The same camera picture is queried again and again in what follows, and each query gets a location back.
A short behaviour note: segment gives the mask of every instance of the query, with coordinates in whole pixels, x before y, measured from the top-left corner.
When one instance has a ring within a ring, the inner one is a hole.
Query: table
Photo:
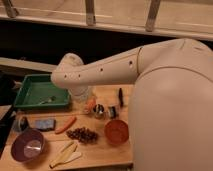
[[[120,87],[123,89],[124,107],[120,110],[119,119],[128,122],[128,101],[132,91],[131,85],[94,86],[92,93],[97,97],[97,103],[107,108],[107,106],[118,104],[117,94]],[[17,117],[26,116],[31,127],[33,127],[36,119],[55,118],[56,128],[58,128],[62,126],[71,115],[76,115],[77,121],[72,126],[72,129],[85,126],[99,134],[97,144],[78,144],[77,151],[83,153],[81,158],[64,165],[59,165],[53,170],[131,165],[132,150],[130,142],[127,141],[117,147],[109,145],[104,136],[104,126],[109,121],[109,118],[96,119],[95,117],[83,114],[82,109],[84,103],[85,102],[73,101],[68,110],[19,111]],[[7,171],[51,170],[49,168],[49,163],[70,139],[67,137],[66,133],[56,135],[54,131],[43,132],[43,135],[46,141],[42,154],[33,161],[23,164],[13,160],[10,155],[11,145],[18,136],[16,132],[11,130],[0,160],[0,168]]]

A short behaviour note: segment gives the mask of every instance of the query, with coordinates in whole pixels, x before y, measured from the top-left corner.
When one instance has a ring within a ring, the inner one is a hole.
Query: cut vegetable
[[[61,134],[62,132],[66,131],[75,123],[76,119],[76,116],[71,116],[61,128],[55,130],[55,134]]]
[[[89,114],[91,110],[95,107],[96,105],[96,99],[95,97],[90,98],[87,100],[85,106],[84,106],[84,113]]]

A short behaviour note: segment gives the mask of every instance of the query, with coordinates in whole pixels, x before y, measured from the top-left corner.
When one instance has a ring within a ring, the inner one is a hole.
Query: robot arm
[[[176,39],[146,45],[88,65],[83,65],[77,55],[66,54],[53,71],[51,79],[55,85],[66,89],[82,85],[134,84],[153,61],[181,51],[184,44],[185,39]],[[200,48],[209,51],[203,45]]]
[[[213,53],[176,39],[88,64],[68,54],[52,82],[83,94],[87,85],[134,84],[129,129],[135,171],[213,170]]]

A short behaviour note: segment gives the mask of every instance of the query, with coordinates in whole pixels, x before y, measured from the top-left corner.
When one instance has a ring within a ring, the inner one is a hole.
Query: purple bowl
[[[28,128],[13,142],[11,155],[18,162],[36,158],[43,150],[44,136],[36,129]]]

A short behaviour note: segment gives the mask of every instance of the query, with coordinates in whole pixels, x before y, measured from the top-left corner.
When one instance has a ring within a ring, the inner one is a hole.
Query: bowl
[[[104,133],[111,145],[121,145],[129,139],[128,125],[119,119],[109,121],[105,125]]]
[[[27,128],[13,142],[11,155],[18,162],[31,161],[41,154],[44,141],[44,136],[40,131]]]

